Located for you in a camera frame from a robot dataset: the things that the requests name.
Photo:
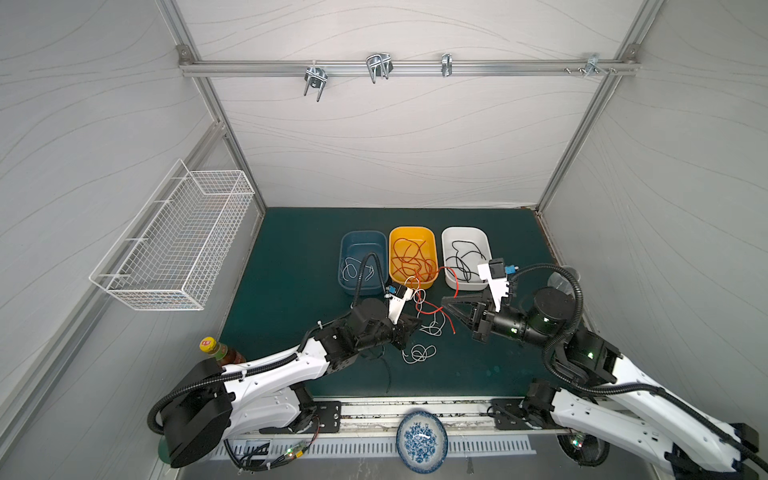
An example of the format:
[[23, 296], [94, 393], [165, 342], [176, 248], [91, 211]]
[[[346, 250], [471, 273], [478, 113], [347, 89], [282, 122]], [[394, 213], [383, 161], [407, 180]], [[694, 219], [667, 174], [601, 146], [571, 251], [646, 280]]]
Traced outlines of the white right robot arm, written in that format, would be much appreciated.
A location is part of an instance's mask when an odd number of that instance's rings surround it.
[[704, 413], [653, 380], [618, 347], [582, 322], [583, 291], [574, 274], [548, 270], [571, 287], [545, 286], [529, 308], [514, 305], [518, 281], [539, 270], [493, 259], [478, 267], [483, 290], [454, 294], [441, 306], [485, 342], [491, 335], [539, 349], [549, 379], [535, 379], [516, 405], [495, 402], [492, 416], [536, 429], [561, 429], [563, 451], [585, 466], [620, 447], [675, 479], [756, 479], [767, 469], [758, 432]]

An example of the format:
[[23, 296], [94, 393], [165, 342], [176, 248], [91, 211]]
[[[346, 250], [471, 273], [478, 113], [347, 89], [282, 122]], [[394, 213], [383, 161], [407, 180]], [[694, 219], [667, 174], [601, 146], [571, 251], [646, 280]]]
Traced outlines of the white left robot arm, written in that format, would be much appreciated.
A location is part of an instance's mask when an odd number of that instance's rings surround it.
[[320, 406], [306, 383], [335, 374], [376, 347], [403, 349], [419, 318], [405, 313], [416, 280], [390, 283], [381, 298], [355, 297], [341, 316], [307, 331], [299, 344], [258, 360], [196, 364], [149, 410], [148, 428], [167, 447], [173, 468], [188, 466], [234, 436], [322, 427]]

